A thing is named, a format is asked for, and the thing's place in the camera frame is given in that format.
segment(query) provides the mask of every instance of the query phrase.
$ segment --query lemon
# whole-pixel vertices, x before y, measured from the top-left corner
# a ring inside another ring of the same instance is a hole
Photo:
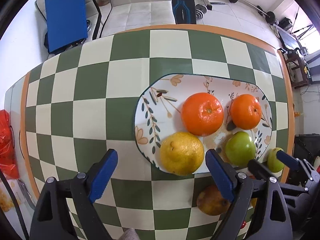
[[[160,147],[160,160],[167,171],[185,176],[196,171],[204,159],[201,141],[191,133],[176,132]]]

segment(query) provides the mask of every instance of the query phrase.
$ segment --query dumbbell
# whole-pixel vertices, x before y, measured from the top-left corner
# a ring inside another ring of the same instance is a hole
[[[196,19],[201,20],[203,15],[207,13],[206,6],[202,5],[201,3],[196,5]]]
[[[231,3],[236,3],[237,1],[238,0],[229,0],[229,2],[231,2]],[[270,25],[279,23],[278,19],[276,18],[275,14],[273,12],[269,11],[269,12],[266,13],[265,11],[263,11],[261,9],[261,7],[258,8],[258,7],[254,6],[253,4],[249,3],[246,0],[242,0],[242,1],[244,1],[245,3],[251,5],[254,8],[256,8],[259,11],[260,14],[264,14],[265,18],[266,18],[266,22],[269,23]]]

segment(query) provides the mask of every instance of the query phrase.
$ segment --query blue cushion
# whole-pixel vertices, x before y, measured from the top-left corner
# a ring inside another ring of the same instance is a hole
[[[85,0],[44,0],[49,51],[88,37]]]

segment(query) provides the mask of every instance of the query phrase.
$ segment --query sofa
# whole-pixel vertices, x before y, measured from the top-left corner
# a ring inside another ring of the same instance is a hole
[[[110,0],[101,37],[150,25],[175,24],[171,0]]]

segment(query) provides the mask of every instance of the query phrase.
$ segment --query checkered tablecloth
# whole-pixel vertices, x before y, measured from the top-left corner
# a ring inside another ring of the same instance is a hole
[[[118,33],[63,52],[30,72],[25,109],[29,159],[45,180],[73,178],[106,153],[118,166],[94,204],[113,239],[135,228],[141,240],[210,239],[224,215],[196,206],[209,174],[179,177],[151,165],[135,144],[133,114],[141,93],[169,73],[223,76],[256,84],[272,108],[269,148],[287,149],[287,94],[277,57],[249,43],[194,30]],[[76,232],[85,239],[72,200]],[[251,220],[249,209],[246,221]],[[249,223],[239,232],[244,237]]]

